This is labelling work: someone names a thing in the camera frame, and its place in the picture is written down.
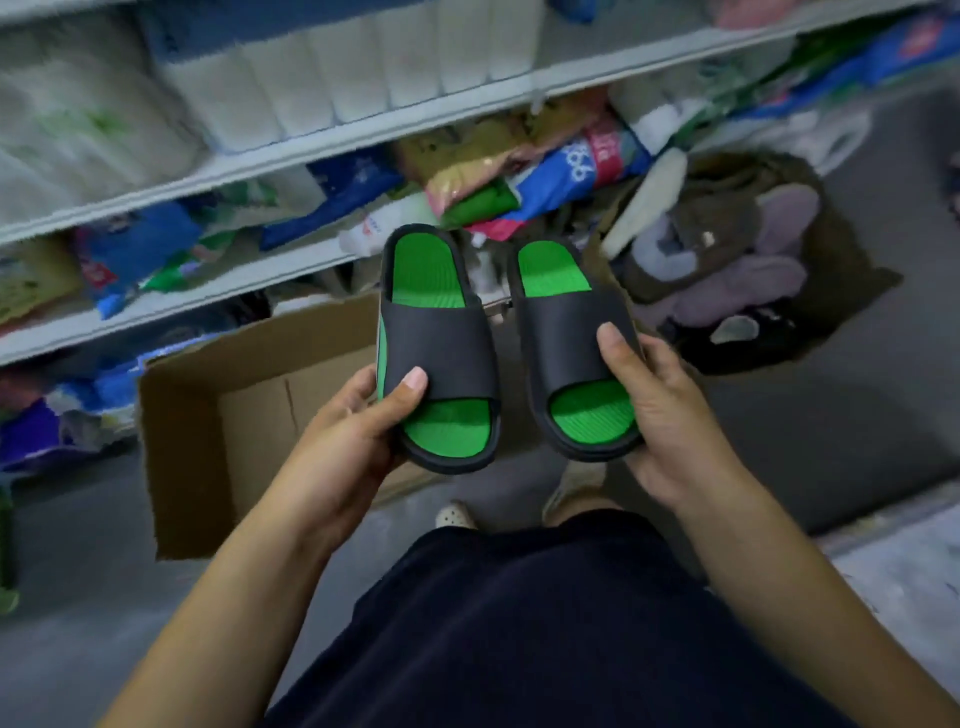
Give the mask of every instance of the fingernail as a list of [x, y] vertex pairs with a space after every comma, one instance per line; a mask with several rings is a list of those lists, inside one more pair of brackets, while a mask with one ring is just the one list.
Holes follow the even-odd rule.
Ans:
[[407, 372], [407, 376], [403, 378], [403, 383], [414, 392], [419, 392], [426, 386], [426, 372], [420, 367], [414, 367]]
[[620, 329], [609, 321], [597, 329], [597, 341], [602, 347], [614, 347], [623, 341], [623, 334]]

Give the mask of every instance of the colorful packaging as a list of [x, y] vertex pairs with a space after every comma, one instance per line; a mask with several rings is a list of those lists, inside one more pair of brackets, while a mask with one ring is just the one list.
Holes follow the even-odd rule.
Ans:
[[783, 118], [958, 53], [960, 14], [933, 10], [867, 18], [805, 38], [774, 78], [752, 90], [754, 103], [734, 118]]
[[144, 280], [200, 240], [203, 228], [177, 202], [158, 203], [74, 230], [90, 297], [104, 319], [123, 310]]
[[507, 240], [535, 217], [599, 187], [645, 174], [652, 162], [623, 122], [606, 112], [583, 134], [512, 180], [522, 198], [519, 210], [468, 229], [493, 240]]
[[95, 418], [100, 442], [134, 435], [136, 381], [147, 363], [234, 330], [242, 320], [234, 307], [221, 303], [91, 342], [48, 373], [57, 384], [44, 401], [58, 417]]
[[260, 250], [271, 251], [335, 223], [404, 182], [383, 145], [306, 166], [323, 191], [323, 201], [308, 215], [264, 228]]
[[0, 248], [0, 324], [83, 287], [77, 261], [58, 237], [46, 235]]
[[866, 54], [863, 82], [878, 85], [919, 66], [960, 53], [960, 13], [933, 10], [903, 20], [876, 39]]
[[108, 319], [140, 289], [184, 288], [237, 231], [303, 215], [323, 200], [306, 167], [291, 167], [81, 226], [74, 251]]
[[438, 217], [455, 203], [556, 149], [597, 120], [607, 103], [604, 86], [547, 101], [540, 113], [502, 111], [395, 142], [400, 169], [426, 190]]
[[195, 246], [170, 257], [160, 270], [140, 284], [144, 291], [182, 291], [201, 271], [220, 260], [233, 243], [236, 232], [218, 232], [199, 240]]

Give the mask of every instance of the store shelf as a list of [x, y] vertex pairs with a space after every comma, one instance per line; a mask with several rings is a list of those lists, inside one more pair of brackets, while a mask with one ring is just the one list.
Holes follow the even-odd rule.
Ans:
[[105, 321], [89, 303], [69, 303], [48, 312], [35, 323], [0, 336], [0, 366], [82, 344], [351, 260], [354, 257], [340, 250], [336, 234], [330, 231], [280, 248], [271, 255], [260, 253], [252, 239], [237, 240], [221, 261], [221, 267], [227, 270], [188, 291], [145, 294]]
[[547, 17], [534, 83], [548, 94], [608, 84], [686, 61], [748, 48], [929, 0], [814, 0], [778, 25], [723, 31], [709, 25], [706, 3], [659, 0], [619, 3], [590, 26]]
[[105, 5], [121, 5], [136, 0], [2, 0], [0, 26], [35, 20], [49, 15], [85, 11]]
[[[44, 1], [49, 6], [72, 5], [68, 0]], [[369, 119], [341, 124], [251, 152], [215, 156], [182, 180], [0, 227], [0, 244], [202, 192], [226, 182], [330, 157], [471, 116], [507, 109], [544, 95], [566, 93], [675, 63], [923, 3], [923, 0], [820, 0], [801, 6], [780, 25], [735, 33], [710, 27], [699, 0], [659, 0], [653, 12], [650, 4], [621, 3], [593, 26], [574, 25], [551, 14], [543, 31], [538, 68], [532, 73], [449, 94], [412, 107], [393, 109]], [[26, 6], [29, 2], [16, 0], [14, 4]]]

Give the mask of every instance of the open cardboard box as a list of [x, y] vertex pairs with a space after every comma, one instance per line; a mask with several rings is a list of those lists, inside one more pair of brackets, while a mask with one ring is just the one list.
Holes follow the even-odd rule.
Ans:
[[[159, 559], [211, 556], [317, 410], [376, 355], [378, 297], [308, 308], [152, 362], [140, 433]], [[436, 479], [407, 464], [374, 502]]]

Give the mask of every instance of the slide sandal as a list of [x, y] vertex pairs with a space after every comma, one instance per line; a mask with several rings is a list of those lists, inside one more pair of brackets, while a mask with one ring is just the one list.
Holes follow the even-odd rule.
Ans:
[[527, 392], [547, 441], [581, 462], [631, 452], [643, 442], [634, 409], [596, 341], [597, 329], [610, 321], [642, 355], [619, 291], [591, 279], [579, 251], [554, 240], [518, 247], [509, 276]]
[[417, 410], [397, 428], [409, 459], [433, 473], [489, 465], [500, 437], [493, 335], [453, 239], [429, 225], [398, 228], [383, 249], [377, 395], [414, 367], [429, 377]]

